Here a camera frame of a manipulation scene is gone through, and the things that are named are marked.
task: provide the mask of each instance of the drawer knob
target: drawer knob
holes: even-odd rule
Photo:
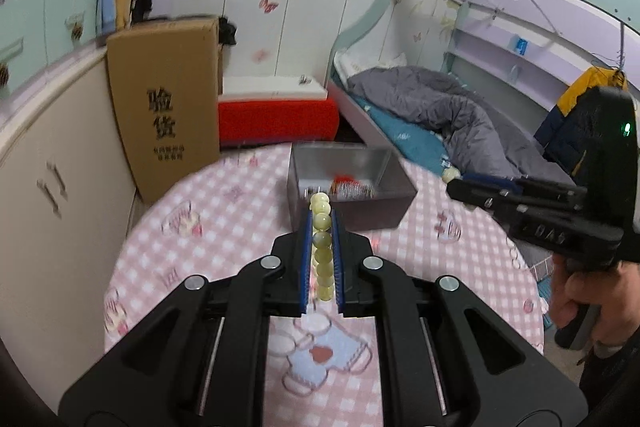
[[[9,83],[9,66],[6,62],[0,62],[0,87]]]
[[[77,22],[74,24],[74,27],[71,28],[71,38],[75,41],[79,41],[82,38],[82,33],[84,32],[84,27],[81,23]]]

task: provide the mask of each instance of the gingham pattern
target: gingham pattern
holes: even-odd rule
[[[191,274],[209,280],[238,273],[271,250],[276,237],[290,232],[286,198],[290,145],[227,157],[175,185],[146,215],[124,244],[106,296],[106,349]],[[397,230],[366,233],[373,250],[409,275],[434,280],[459,277],[540,351],[540,300],[532,274],[502,229],[482,210],[470,212],[446,195],[434,174],[404,161],[418,188]],[[185,201],[200,216],[201,234],[167,232],[167,216]],[[439,228],[446,233],[438,239]],[[334,324],[364,341],[371,361],[354,369],[328,371],[326,381],[307,397],[284,387],[289,361],[270,349],[266,371],[264,425],[267,427],[381,426],[380,378],[372,319],[344,319],[324,307]],[[272,319],[271,330],[308,343],[292,319]]]

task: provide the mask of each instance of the human hand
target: human hand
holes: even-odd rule
[[[620,263],[607,272],[578,272],[571,276],[564,258],[554,255],[551,279],[551,320],[564,328],[574,320],[578,304],[600,304],[602,310],[591,340],[621,346],[640,327],[640,267]]]

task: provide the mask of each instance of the red butterfly decal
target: red butterfly decal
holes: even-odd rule
[[[271,13],[278,6],[280,6],[280,3],[269,2],[269,0],[261,0],[260,4],[258,4],[258,8],[260,8],[261,10],[264,10],[265,13]]]

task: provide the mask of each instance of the silver screw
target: silver screw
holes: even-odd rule
[[[454,292],[458,288],[460,288],[460,281],[458,281],[458,279],[456,279],[455,277],[447,275],[446,277],[440,279],[440,288],[447,292]]]
[[[275,255],[267,255],[260,259],[260,265],[267,270],[273,270],[280,266],[280,258]]]
[[[205,285],[205,280],[202,275],[192,275],[191,277],[187,277],[187,280],[184,282],[184,287],[188,290],[199,290]]]
[[[364,261],[362,261],[362,264],[364,264],[365,268],[369,268],[370,270],[379,270],[380,268],[382,268],[382,265],[384,263],[382,262],[382,259],[380,259],[380,257],[371,255],[367,257]]]

